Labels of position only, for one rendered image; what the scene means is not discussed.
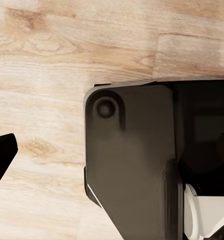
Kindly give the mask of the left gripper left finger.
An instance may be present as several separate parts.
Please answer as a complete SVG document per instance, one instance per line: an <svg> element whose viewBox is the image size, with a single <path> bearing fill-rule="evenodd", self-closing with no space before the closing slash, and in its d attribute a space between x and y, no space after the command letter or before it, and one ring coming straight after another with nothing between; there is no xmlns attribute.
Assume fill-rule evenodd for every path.
<svg viewBox="0 0 224 240"><path fill-rule="evenodd" d="M0 136L0 180L18 152L16 137L13 133Z"/></svg>

